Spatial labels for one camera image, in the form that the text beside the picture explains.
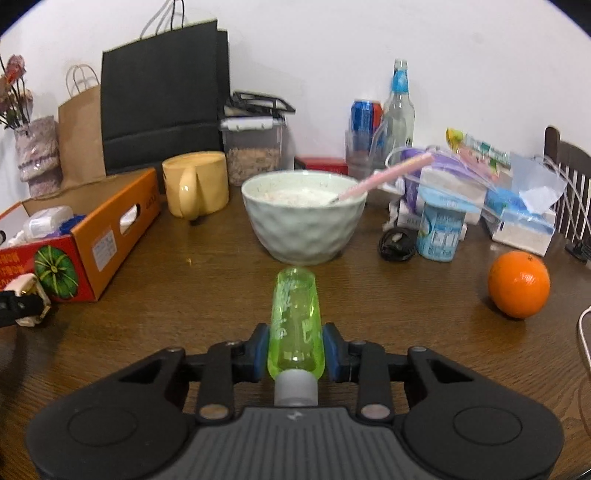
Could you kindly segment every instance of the yellow mug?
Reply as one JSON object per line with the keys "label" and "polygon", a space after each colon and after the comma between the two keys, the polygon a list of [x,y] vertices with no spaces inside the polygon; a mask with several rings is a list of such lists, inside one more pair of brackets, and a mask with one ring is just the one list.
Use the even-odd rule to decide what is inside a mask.
{"label": "yellow mug", "polygon": [[162,163],[168,209],[175,217],[195,220],[228,203],[228,168],[223,152],[196,152]]}

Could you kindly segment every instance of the pink spoon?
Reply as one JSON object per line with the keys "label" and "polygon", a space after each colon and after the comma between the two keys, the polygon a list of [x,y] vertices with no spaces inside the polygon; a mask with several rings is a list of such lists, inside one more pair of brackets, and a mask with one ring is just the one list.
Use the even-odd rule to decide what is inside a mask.
{"label": "pink spoon", "polygon": [[379,187],[382,183],[395,180],[398,177],[406,175],[407,173],[420,170],[421,168],[433,163],[434,160],[435,158],[430,152],[415,155],[414,157],[400,162],[393,167],[386,168],[386,170],[374,173],[365,180],[360,181],[354,187],[351,187],[345,190],[343,193],[340,193],[337,198],[331,200],[331,203],[337,202],[338,200],[346,200],[351,197],[363,195],[365,192]]}

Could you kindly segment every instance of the orange cardboard box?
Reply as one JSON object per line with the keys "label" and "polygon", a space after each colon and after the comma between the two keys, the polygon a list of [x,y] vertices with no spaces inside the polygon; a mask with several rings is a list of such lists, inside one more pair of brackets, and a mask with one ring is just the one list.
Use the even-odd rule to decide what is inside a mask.
{"label": "orange cardboard box", "polygon": [[[22,229],[35,212],[68,205],[86,215],[71,235],[0,248],[0,290],[16,276],[32,272],[54,301],[95,301],[160,212],[153,168],[104,177],[54,195],[25,200],[0,214],[0,241]],[[121,217],[135,207],[126,228]]]}

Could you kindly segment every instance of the brown paper bag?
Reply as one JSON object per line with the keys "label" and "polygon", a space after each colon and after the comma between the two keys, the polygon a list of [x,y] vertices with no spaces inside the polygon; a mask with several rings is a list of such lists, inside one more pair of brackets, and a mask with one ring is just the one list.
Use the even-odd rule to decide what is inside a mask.
{"label": "brown paper bag", "polygon": [[[74,65],[68,71],[66,87],[70,95],[74,96],[58,109],[63,189],[106,176],[100,130],[100,85],[88,87],[89,82],[84,74],[83,81],[76,80],[76,72],[82,71],[83,66],[88,67]],[[74,80],[75,90],[69,85],[70,79]]]}

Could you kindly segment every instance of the green pumpkin illustration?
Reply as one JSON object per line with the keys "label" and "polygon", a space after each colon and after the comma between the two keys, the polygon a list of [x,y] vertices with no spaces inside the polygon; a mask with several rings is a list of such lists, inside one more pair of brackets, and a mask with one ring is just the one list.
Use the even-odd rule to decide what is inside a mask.
{"label": "green pumpkin illustration", "polygon": [[59,248],[45,245],[35,254],[35,275],[43,287],[62,300],[78,293],[78,274],[74,264]]}

